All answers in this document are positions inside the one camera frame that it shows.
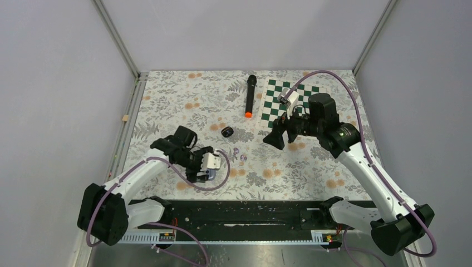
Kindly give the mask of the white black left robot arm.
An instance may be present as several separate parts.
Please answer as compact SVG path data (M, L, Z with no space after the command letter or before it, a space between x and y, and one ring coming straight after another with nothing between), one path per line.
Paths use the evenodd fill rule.
M155 140L143 158L103 185L90 184L84 191L77 226L86 233L86 242L95 246L92 238L115 245L125 233L138 226L154 223L164 229L171 225L173 215L169 202L160 197L133 198L152 179L169 168L185 169L184 181L189 184L215 178L221 158L211 147L193 151L198 135L179 126L175 133Z

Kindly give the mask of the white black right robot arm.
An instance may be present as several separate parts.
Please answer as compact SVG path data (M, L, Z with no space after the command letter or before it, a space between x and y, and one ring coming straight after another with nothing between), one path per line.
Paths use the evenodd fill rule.
M427 234L435 216L433 209L428 204L419 205L393 182L362 142L357 128L340 121L334 99L327 93L317 93L309 97L308 108L307 115L283 113L275 119L263 142L282 150L283 134L287 134L289 143L298 136L315 137L322 148L349 169L377 208L374 212L335 196L322 203L320 224L326 229L342 224L369 234L389 256Z

